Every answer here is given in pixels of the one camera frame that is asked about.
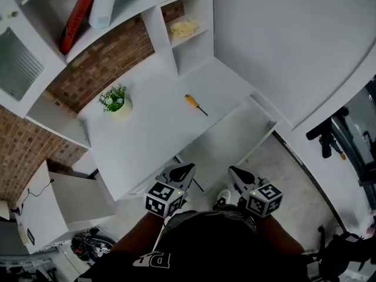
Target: brick wallpaper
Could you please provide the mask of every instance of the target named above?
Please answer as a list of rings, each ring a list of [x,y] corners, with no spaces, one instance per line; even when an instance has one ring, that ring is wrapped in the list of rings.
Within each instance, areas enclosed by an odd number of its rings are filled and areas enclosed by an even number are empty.
[[[165,22],[184,15],[181,1],[162,8]],[[76,115],[105,87],[154,53],[137,15],[91,44],[49,85],[43,95]],[[86,149],[21,119],[0,106],[0,200],[11,207],[42,164],[66,173]]]
[[[0,200],[14,206],[44,160],[51,171],[65,173],[85,152],[0,106]]]

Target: shoe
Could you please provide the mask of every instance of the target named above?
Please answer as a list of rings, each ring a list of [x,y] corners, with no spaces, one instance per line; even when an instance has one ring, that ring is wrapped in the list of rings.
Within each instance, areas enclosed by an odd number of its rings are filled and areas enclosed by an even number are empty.
[[[231,191],[227,188],[223,189],[217,196],[218,206],[229,204],[231,199]]]

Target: orange tool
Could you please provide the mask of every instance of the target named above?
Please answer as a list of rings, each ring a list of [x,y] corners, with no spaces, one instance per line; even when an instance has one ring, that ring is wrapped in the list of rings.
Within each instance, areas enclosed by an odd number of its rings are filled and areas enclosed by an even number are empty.
[[[196,108],[200,109],[206,116],[208,116],[208,114],[202,108],[200,108],[200,105],[195,101],[195,99],[192,96],[187,94],[186,99],[191,105],[194,105]]]

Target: potted plant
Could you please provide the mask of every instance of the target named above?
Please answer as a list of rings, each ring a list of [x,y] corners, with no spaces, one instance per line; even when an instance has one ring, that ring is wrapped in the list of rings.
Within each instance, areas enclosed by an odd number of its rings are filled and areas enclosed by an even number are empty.
[[[106,94],[102,94],[99,103],[105,112],[110,112],[115,120],[127,118],[132,111],[131,102],[125,98],[126,87],[119,85],[112,87]]]

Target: yellow screwdriver handle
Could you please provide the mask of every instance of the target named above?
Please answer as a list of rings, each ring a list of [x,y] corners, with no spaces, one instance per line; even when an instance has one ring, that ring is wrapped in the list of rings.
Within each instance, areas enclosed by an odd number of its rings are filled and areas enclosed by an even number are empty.
[[[199,107],[199,104],[195,101],[195,99],[190,96],[189,94],[186,95],[186,99],[188,100],[188,102],[191,104],[191,105],[194,105],[196,108]]]

